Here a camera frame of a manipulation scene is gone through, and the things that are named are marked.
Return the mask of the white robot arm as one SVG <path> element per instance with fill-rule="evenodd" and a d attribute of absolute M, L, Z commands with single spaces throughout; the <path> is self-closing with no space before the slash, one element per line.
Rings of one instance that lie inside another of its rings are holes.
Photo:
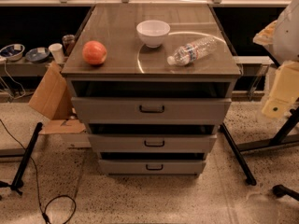
<path fill-rule="evenodd" d="M 264 46 L 279 62 L 261 109 L 264 116 L 279 119 L 299 98 L 299 0 L 292 0 L 275 21 L 254 36 L 253 42 Z"/>

